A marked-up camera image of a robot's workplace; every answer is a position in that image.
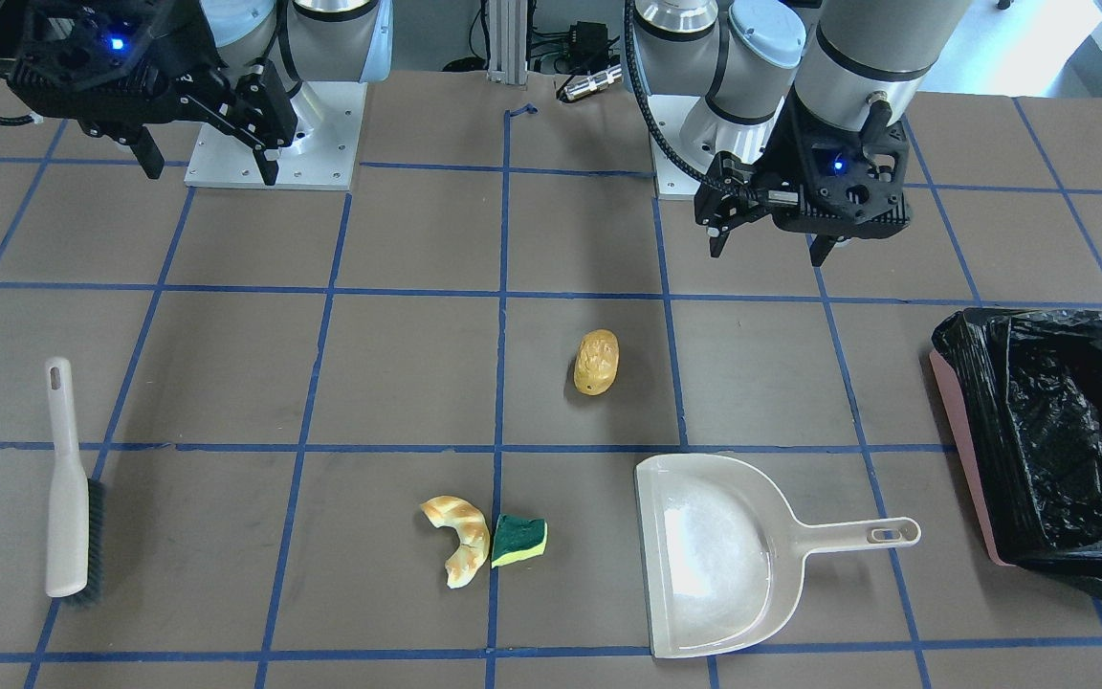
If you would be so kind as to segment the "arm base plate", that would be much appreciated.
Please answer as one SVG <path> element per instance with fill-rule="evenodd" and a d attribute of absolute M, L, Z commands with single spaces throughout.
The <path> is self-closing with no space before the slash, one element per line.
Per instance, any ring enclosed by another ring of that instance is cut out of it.
<path fill-rule="evenodd" d="M 350 191 L 366 95 L 364 83 L 303 83 L 293 99 L 298 134 L 272 157 L 278 176 L 271 189 Z M 201 127 L 185 183 L 194 189 L 267 189 L 249 149 L 209 123 Z"/>
<path fill-rule="evenodd" d="M 717 114 L 703 96 L 652 95 L 649 109 L 671 151 L 700 174 L 707 173 L 717 151 L 731 151 L 739 132 L 736 123 Z M 695 177 L 671 162 L 656 141 L 650 149 L 657 200 L 693 200 L 699 189 Z"/>

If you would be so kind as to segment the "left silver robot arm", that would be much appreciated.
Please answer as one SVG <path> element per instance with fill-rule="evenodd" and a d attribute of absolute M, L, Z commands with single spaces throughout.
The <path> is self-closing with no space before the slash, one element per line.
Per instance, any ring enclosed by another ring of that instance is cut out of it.
<path fill-rule="evenodd" d="M 651 142 L 695 182 L 711 257 L 761 219 L 839 243 L 910 226 L 904 115 L 963 1 L 627 1 L 624 66 Z"/>

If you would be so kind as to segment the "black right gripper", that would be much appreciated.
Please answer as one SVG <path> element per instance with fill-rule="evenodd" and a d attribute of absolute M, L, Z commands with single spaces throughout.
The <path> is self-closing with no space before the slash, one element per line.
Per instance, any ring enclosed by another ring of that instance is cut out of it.
<path fill-rule="evenodd" d="M 291 144 L 298 114 L 273 62 L 253 62 L 235 84 L 197 1 L 0 1 L 0 78 L 28 108 L 75 121 L 91 137 L 130 144 L 148 179 L 165 157 L 150 123 L 206 122 L 253 154 Z"/>

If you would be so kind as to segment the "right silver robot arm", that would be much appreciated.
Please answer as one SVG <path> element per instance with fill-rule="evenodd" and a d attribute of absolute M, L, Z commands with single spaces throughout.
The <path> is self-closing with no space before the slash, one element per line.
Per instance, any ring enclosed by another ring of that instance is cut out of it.
<path fill-rule="evenodd" d="M 0 79 L 150 179 L 154 126 L 193 122 L 185 182 L 347 191 L 368 83 L 392 69 L 389 1 L 0 1 Z"/>

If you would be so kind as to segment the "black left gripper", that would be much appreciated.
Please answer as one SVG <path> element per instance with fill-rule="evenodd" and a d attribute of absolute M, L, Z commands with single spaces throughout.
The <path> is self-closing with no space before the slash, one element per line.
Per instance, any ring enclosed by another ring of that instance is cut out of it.
<path fill-rule="evenodd" d="M 756 163 L 719 151 L 694 196 L 694 219 L 707 230 L 710 257 L 721 257 L 730 232 L 771 213 L 784 232 L 814 234 L 814 269 L 839 238 L 885 239 L 912 220 L 904 183 L 904 126 L 884 98 L 860 104 L 853 130 L 823 122 L 787 97 L 768 149 Z"/>

